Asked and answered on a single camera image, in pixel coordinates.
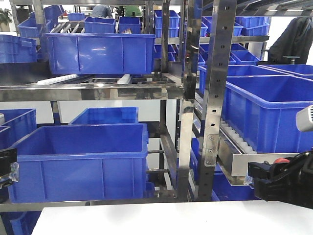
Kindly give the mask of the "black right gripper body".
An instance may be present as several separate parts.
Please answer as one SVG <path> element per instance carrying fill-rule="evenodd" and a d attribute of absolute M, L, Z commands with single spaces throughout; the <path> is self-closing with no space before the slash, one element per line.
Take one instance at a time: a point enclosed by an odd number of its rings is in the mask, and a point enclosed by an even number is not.
<path fill-rule="evenodd" d="M 288 157 L 288 164 L 249 162 L 247 184 L 255 197 L 311 209 L 313 207 L 313 152 Z"/>

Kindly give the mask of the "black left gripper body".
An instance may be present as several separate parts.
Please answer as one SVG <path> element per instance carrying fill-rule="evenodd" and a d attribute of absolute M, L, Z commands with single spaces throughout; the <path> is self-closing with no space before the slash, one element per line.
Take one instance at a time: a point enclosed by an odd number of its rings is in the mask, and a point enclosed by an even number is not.
<path fill-rule="evenodd" d="M 0 150 L 0 188 L 19 181 L 19 164 L 16 148 Z"/>

